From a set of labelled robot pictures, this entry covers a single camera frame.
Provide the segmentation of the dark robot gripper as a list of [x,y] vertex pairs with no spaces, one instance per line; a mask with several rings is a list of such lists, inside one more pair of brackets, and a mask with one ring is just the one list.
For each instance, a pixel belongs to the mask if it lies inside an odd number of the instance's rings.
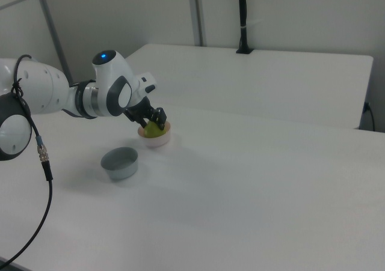
[[131,98],[128,103],[127,110],[124,115],[132,122],[138,123],[141,127],[147,126],[149,120],[157,125],[160,130],[164,130],[167,120],[166,113],[163,108],[150,110],[149,103],[140,103],[149,93],[157,86],[154,76],[145,72],[139,75],[133,75],[128,79],[131,87]]

